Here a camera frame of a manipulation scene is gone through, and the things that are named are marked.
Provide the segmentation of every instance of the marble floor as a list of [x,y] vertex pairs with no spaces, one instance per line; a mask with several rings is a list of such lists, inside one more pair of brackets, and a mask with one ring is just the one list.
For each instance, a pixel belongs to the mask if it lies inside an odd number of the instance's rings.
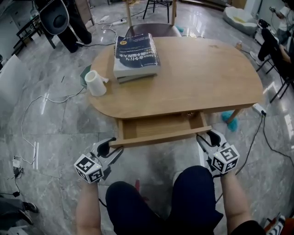
[[[145,9],[146,2],[132,6],[131,13]],[[92,9],[94,19],[110,15],[109,21],[125,17],[122,3],[110,6],[100,4]],[[155,13],[148,10],[132,18],[133,24],[143,22],[167,22],[166,9],[157,8]],[[231,45],[242,41],[246,51],[258,51],[260,46],[250,37],[237,31],[222,20],[222,12],[186,5],[178,2],[176,25],[183,27],[183,35],[202,36],[218,39]],[[93,44],[112,43],[114,33],[102,30],[102,25],[87,24],[92,33]],[[124,36],[127,24],[113,27],[118,35]],[[21,155],[32,160],[33,149],[21,137],[23,113],[30,101],[39,95],[61,101],[77,93],[81,86],[79,75],[90,65],[104,46],[80,48],[71,54],[57,37],[53,49],[44,36],[37,38],[25,48],[19,58],[31,72],[31,78],[23,88],[21,99],[12,113],[2,114],[0,119],[0,189],[14,192],[16,187],[12,174],[12,159]],[[248,57],[253,66],[254,61]],[[264,87],[261,105],[267,110],[265,131],[271,145],[284,153],[294,155],[294,91],[289,88],[285,96],[269,100],[281,86],[279,75],[272,71],[266,75],[269,65],[259,71]],[[239,127],[231,132],[222,122],[220,114],[207,116],[207,121],[225,134],[241,154],[240,164],[245,161],[253,134],[260,122],[260,116],[253,109],[246,109],[238,116]],[[23,176],[17,180],[21,199],[34,202],[40,209],[39,215],[31,214],[35,226],[30,234],[69,235],[75,234],[74,212],[80,192],[81,179],[73,164],[93,143],[117,133],[113,119],[96,111],[89,103],[85,92],[62,104],[43,99],[34,102],[23,122],[25,138],[37,145],[34,164],[22,162]],[[199,165],[198,146],[195,138],[170,143],[125,149],[123,156],[113,166],[113,172],[100,183],[99,193],[105,200],[108,186],[118,180],[134,184],[141,182],[141,194],[149,198],[150,207],[160,216],[168,216],[172,179],[175,172],[192,165]],[[294,205],[294,169],[289,161],[272,152],[266,145],[260,129],[253,144],[247,164],[238,175],[249,199],[254,219],[274,217],[278,212],[289,216]],[[215,181],[215,194],[221,194],[221,186]],[[224,213],[222,199],[217,209]],[[114,234],[106,209],[101,206],[102,230],[104,234]],[[215,234],[226,234],[226,219],[219,223]]]

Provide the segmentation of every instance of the paper towel roll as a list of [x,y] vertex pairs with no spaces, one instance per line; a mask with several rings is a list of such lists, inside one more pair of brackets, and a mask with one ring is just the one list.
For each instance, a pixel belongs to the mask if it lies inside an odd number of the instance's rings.
[[108,82],[108,79],[101,77],[95,70],[85,75],[85,81],[93,96],[101,96],[106,93],[106,87],[103,82]]

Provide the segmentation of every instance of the wooden table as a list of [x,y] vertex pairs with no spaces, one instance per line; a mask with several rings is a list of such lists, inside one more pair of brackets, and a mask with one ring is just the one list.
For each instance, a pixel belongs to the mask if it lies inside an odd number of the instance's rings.
[[190,37],[154,38],[161,62],[155,76],[119,84],[113,74],[113,46],[91,69],[109,78],[107,92],[89,97],[101,113],[117,120],[112,147],[183,139],[206,132],[204,113],[243,109],[262,100],[262,84],[249,60],[223,42]]

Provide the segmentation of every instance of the book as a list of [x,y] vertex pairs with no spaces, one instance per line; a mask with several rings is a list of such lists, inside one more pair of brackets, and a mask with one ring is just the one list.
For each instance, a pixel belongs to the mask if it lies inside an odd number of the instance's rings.
[[157,74],[160,61],[151,34],[118,37],[113,73],[119,82]]

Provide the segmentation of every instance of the oval tabletop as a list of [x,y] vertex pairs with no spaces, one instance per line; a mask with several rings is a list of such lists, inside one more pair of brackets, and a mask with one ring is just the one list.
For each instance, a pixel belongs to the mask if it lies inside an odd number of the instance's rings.
[[113,74],[114,46],[106,47],[91,69],[109,78],[107,92],[90,95],[92,105],[114,118],[234,109],[262,100],[262,84],[240,51],[223,42],[190,37],[154,38],[161,70],[157,75],[119,84]]

